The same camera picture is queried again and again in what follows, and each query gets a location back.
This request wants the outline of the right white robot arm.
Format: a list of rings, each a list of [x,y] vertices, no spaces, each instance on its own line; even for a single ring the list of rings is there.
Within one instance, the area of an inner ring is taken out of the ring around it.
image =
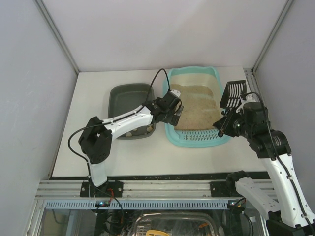
[[[276,192],[272,200],[245,171],[230,173],[228,189],[248,200],[266,220],[271,236],[311,236],[315,234],[315,214],[298,182],[291,148],[281,131],[270,128],[267,108],[258,102],[225,107],[213,126],[218,135],[244,137],[266,168]]]

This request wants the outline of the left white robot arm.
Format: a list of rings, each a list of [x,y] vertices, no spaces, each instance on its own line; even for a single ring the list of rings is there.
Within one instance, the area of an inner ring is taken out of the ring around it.
[[[176,126],[184,106],[179,98],[157,98],[120,116],[100,120],[93,117],[78,140],[87,157],[90,179],[99,187],[107,181],[105,160],[111,152],[112,142],[123,134],[150,124],[163,122]]]

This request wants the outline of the black litter scoop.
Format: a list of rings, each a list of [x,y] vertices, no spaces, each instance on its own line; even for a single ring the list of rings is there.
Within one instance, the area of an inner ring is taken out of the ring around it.
[[[246,81],[230,81],[227,82],[221,101],[220,107],[222,109],[229,107],[238,108],[241,105],[241,96],[247,91]]]

